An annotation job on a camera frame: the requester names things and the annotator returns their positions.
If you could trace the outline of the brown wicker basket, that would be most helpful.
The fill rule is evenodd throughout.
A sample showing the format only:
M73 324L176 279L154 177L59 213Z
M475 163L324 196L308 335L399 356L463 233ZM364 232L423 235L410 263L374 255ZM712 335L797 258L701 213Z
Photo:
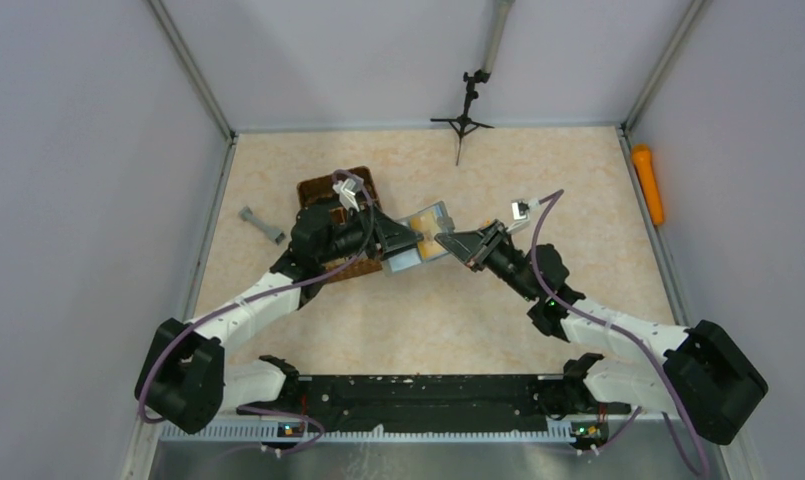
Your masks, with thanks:
M370 169L366 166L349 168L348 171L363 180L366 190L373 199L377 207L381 207L380 196L378 195ZM340 205L339 196L333 190L332 175L316 177L303 180L297 184L297 196L301 208L321 205L327 208L335 224L342 225L347 220L347 214ZM357 277L371 275L382 272L382 264L366 257L360 258L346 270L332 276L328 283L337 283L351 280Z

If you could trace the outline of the gold credit card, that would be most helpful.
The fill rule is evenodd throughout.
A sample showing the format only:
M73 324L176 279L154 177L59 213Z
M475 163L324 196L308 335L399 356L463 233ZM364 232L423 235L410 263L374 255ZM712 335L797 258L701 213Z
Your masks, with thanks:
M423 235L418 242L418 253L423 261L431 261L446 253L445 249L435 240L435 236L442 233L439 216L434 211L421 213L410 220L412 229Z

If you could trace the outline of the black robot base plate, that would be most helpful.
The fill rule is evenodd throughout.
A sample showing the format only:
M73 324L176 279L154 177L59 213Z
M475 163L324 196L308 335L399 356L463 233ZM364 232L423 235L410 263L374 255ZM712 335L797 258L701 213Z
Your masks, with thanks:
M575 379L548 374L299 375L285 381L277 398L245 404L313 418L323 409L358 406L506 406L522 415L557 418L631 411L628 404L598 402Z

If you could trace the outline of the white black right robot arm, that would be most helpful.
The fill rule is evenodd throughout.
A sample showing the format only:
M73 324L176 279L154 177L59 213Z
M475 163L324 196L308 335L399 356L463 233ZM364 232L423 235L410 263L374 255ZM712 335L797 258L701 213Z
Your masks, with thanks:
M598 350L574 363L594 400L685 412L699 436L730 444L768 384L728 333L707 320L690 328L641 320L587 298L568 286L553 245L515 247L513 234L527 225L495 220L434 239L470 270L492 272L532 302L527 314L540 333Z

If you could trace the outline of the grey dumbbell-shaped plastic part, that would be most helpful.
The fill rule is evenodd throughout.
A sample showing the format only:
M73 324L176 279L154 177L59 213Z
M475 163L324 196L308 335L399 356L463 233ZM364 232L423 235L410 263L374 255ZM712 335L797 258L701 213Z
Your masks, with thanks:
M287 238L283 230L273 225L270 225L265 221L263 221L261 218L257 217L248 206L244 206L238 212L238 217L244 222L253 225L270 242L274 243L275 245L281 245Z

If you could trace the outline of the orange flashlight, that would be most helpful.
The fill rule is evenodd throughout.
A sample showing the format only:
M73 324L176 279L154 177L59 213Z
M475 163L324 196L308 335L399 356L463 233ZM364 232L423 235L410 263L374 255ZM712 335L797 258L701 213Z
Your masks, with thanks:
M632 148L631 160L647 205L651 222L660 226L665 221L665 213L653 167L653 155L645 144Z

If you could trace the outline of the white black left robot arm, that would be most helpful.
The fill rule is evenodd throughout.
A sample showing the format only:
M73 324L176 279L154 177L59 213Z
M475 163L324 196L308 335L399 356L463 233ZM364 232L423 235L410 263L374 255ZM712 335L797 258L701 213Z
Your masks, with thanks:
M325 207L301 209L288 247L247 290L200 317L170 318L157 327L134 390L139 417L197 433L222 412L276 399L285 381L282 367L238 361L236 354L360 258L391 258L422 238L377 206L350 210L342 224Z

